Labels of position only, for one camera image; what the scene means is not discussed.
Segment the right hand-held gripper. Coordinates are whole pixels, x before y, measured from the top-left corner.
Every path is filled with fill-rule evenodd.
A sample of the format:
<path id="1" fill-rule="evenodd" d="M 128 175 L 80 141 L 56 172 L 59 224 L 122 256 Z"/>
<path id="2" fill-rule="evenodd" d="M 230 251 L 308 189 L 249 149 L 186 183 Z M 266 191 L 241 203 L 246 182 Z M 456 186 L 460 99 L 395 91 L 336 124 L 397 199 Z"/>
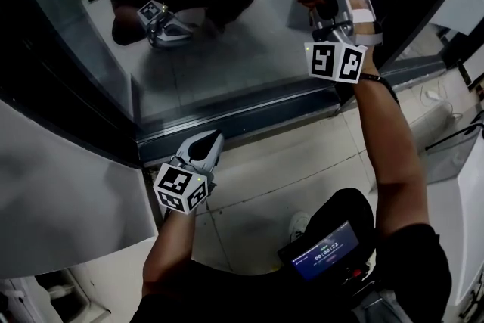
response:
<path id="1" fill-rule="evenodd" d="M 304 44 L 311 77 L 356 84 L 369 47 L 383 43 L 383 32 L 370 0 L 369 9 L 352 10 L 349 0 L 321 0 L 310 17 L 312 42 Z M 373 22 L 375 33 L 355 33 L 356 23 Z"/>

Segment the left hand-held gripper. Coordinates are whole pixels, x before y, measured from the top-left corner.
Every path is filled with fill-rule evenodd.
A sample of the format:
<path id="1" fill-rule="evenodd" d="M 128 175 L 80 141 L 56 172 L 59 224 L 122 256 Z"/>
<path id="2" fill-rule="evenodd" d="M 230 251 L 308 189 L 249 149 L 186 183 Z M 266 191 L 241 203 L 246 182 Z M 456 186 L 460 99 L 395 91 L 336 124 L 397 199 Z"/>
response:
<path id="1" fill-rule="evenodd" d="M 225 137 L 218 129 L 186 138 L 154 180 L 160 205 L 184 214 L 192 213 L 207 199 L 216 184 L 213 170 L 219 161 Z"/>

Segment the clear glass window pane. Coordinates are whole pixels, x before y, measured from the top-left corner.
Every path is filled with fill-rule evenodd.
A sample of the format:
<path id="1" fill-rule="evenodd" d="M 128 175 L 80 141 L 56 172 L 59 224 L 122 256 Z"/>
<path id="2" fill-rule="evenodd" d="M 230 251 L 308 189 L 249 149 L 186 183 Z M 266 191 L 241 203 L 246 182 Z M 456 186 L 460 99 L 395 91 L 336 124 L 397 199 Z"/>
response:
<path id="1" fill-rule="evenodd" d="M 139 135 L 310 89 L 297 0 L 24 0 L 26 40 L 96 110 Z"/>

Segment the person's right forearm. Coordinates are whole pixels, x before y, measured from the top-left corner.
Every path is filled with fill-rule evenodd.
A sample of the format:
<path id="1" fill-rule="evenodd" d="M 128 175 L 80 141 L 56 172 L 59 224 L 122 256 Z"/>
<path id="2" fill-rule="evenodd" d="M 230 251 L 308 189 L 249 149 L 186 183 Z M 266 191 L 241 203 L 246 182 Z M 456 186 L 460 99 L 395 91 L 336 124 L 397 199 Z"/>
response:
<path id="1" fill-rule="evenodd" d="M 426 177 L 400 106 L 380 83 L 359 80 L 353 89 L 376 177 L 378 234 L 387 238 L 406 226 L 429 224 Z"/>

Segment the person's left forearm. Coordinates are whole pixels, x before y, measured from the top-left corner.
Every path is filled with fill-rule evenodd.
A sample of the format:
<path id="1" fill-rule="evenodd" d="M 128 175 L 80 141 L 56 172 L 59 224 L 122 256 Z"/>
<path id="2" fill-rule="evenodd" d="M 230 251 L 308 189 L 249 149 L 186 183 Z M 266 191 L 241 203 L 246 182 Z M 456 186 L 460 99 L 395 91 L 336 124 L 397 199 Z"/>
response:
<path id="1" fill-rule="evenodd" d="M 160 228 L 142 270 L 142 296 L 175 289 L 191 261 L 196 212 L 171 212 Z"/>

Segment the person's right hand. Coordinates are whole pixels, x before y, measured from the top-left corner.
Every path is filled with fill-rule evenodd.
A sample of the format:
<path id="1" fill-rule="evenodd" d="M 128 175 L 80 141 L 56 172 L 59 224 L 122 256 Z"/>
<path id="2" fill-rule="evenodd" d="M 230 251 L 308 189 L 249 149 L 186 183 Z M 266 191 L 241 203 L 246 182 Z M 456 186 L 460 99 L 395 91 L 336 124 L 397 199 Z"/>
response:
<path id="1" fill-rule="evenodd" d="M 349 0 L 349 3 L 351 5 L 352 10 L 369 9 L 369 6 L 366 0 Z M 355 33 L 359 35 L 370 35 L 375 33 L 373 22 L 356 23 L 354 26 L 354 30 L 355 30 Z"/>

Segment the partly frosted glass pane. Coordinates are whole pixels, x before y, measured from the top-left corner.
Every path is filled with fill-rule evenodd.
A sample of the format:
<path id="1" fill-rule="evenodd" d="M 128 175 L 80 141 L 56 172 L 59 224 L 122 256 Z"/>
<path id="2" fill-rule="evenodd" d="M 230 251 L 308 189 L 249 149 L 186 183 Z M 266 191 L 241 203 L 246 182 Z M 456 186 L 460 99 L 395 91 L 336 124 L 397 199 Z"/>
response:
<path id="1" fill-rule="evenodd" d="M 438 54 L 444 47 L 442 41 L 449 28 L 428 23 L 396 58 L 397 61 Z"/>

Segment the person's white shoe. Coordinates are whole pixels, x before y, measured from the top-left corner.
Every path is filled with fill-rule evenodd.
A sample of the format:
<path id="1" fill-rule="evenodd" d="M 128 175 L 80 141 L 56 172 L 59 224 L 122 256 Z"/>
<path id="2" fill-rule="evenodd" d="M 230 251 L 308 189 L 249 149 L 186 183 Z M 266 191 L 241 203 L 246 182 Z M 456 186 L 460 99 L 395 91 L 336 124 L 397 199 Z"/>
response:
<path id="1" fill-rule="evenodd" d="M 310 216 L 306 213 L 298 212 L 292 216 L 289 225 L 290 243 L 304 235 L 309 222 Z"/>

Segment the person's black shirt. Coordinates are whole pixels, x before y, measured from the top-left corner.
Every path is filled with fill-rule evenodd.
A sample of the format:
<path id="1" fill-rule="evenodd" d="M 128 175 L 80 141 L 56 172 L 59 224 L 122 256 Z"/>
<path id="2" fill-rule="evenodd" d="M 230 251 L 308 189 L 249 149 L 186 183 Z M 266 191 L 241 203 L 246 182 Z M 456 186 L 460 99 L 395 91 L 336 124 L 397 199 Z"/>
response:
<path id="1" fill-rule="evenodd" d="M 448 260 L 430 225 L 404 227 L 377 246 L 377 283 L 413 323 L 440 323 L 451 292 Z M 241 276 L 189 263 L 145 295 L 130 323 L 358 323 L 334 286 L 289 272 Z"/>

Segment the person's black trousers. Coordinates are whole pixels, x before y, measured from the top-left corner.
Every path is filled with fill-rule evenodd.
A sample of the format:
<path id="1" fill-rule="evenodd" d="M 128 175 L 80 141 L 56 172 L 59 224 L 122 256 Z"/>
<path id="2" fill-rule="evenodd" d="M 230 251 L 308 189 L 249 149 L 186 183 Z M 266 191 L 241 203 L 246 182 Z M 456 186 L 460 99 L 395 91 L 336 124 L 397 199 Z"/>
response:
<path id="1" fill-rule="evenodd" d="M 374 243 L 374 214 L 366 197 L 356 188 L 335 192 L 310 218 L 303 236 L 319 241 L 346 221 L 360 243 Z"/>

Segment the chest-mounted timer display device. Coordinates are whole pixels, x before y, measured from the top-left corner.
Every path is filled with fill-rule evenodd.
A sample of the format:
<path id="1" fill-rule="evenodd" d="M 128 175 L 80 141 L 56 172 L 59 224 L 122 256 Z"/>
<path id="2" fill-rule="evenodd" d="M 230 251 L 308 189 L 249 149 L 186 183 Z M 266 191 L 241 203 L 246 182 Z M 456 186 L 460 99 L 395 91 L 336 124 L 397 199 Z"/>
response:
<path id="1" fill-rule="evenodd" d="M 320 279 L 345 284 L 363 275 L 374 248 L 373 235 L 346 220 L 328 235 L 301 237 L 278 251 L 286 266 L 305 281 Z"/>

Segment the black bent rod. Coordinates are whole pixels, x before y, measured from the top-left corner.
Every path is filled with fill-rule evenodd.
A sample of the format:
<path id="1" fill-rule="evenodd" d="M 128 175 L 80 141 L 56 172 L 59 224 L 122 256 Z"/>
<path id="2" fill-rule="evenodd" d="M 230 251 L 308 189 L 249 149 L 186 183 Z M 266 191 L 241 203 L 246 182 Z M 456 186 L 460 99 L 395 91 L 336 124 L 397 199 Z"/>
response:
<path id="1" fill-rule="evenodd" d="M 446 141 L 450 140 L 450 139 L 453 139 L 454 137 L 460 135 L 460 134 L 464 134 L 464 135 L 469 135 L 471 134 L 472 132 L 474 132 L 475 130 L 477 129 L 482 129 L 484 130 L 484 123 L 473 123 L 471 125 L 469 125 L 468 127 L 465 127 L 459 131 L 456 131 L 455 133 L 431 144 L 431 145 L 428 145 L 424 148 L 425 151 L 428 151 L 438 145 L 441 145 L 442 143 L 445 143 Z"/>

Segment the white plastic rack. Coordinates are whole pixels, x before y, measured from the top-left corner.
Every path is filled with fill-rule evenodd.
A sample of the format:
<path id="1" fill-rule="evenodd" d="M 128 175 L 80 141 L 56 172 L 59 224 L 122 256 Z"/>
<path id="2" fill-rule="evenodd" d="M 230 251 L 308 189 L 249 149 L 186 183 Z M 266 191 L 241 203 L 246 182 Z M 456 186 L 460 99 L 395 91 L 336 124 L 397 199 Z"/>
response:
<path id="1" fill-rule="evenodd" d="M 36 275 L 38 285 L 48 295 L 48 307 L 61 323 L 107 323 L 111 311 L 82 289 L 69 269 Z"/>

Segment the white side table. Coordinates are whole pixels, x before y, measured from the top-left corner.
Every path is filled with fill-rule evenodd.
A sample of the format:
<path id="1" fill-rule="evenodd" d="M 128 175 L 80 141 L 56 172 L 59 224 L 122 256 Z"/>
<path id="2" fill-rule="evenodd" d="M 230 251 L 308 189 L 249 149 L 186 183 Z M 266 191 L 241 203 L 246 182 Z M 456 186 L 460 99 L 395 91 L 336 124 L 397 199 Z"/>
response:
<path id="1" fill-rule="evenodd" d="M 38 323 L 25 288 L 19 281 L 0 280 L 0 315 L 7 323 Z"/>

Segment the large white cabinet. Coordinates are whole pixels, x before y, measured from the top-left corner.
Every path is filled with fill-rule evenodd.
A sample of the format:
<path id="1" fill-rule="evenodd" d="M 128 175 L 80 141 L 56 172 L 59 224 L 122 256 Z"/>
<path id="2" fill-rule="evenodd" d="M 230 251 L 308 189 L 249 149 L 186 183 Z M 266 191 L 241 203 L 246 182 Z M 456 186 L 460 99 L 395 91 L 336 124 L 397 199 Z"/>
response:
<path id="1" fill-rule="evenodd" d="M 484 130 L 427 151 L 430 223 L 448 258 L 449 306 L 470 295 L 484 266 Z"/>

